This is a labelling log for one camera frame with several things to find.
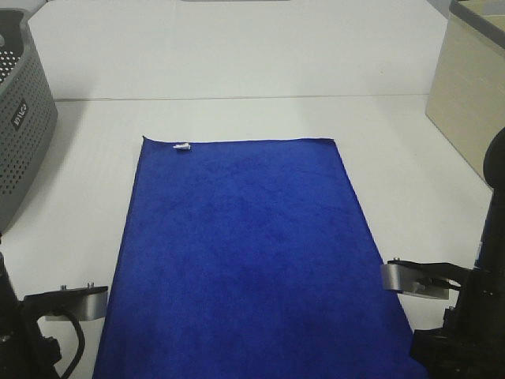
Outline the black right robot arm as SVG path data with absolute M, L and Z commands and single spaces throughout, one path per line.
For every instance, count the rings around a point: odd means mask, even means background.
M 430 378 L 504 376 L 504 133 L 488 146 L 484 179 L 492 197 L 473 269 L 431 265 L 433 273 L 459 283 L 458 299 L 441 328 L 417 330 L 411 357 Z

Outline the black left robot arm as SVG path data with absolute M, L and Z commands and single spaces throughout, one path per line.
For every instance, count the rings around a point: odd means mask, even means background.
M 1 377 L 70 377 L 85 348 L 84 331 L 71 305 L 86 295 L 86 289 L 72 289 L 29 295 L 20 300 L 5 261 L 1 260 Z M 63 374 L 58 374 L 54 367 L 62 359 L 59 342 L 54 337 L 45 337 L 38 324 L 48 314 L 64 317 L 77 335 L 77 351 Z

